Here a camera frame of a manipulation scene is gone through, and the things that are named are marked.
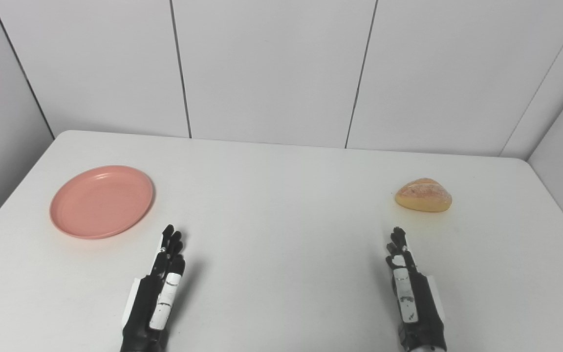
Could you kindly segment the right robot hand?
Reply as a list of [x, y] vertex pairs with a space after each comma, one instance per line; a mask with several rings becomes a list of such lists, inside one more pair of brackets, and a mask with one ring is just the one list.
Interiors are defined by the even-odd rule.
[[445, 326], [431, 282], [418, 271], [406, 233], [394, 227], [385, 258], [391, 270], [391, 287], [397, 299], [401, 323], [398, 339], [405, 352], [446, 352]]

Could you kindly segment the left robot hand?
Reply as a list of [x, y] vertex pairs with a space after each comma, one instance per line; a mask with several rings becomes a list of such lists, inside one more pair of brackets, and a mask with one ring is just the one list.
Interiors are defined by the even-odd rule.
[[168, 321], [186, 261], [182, 234], [169, 224], [148, 275], [136, 279], [122, 319], [121, 352], [164, 352]]

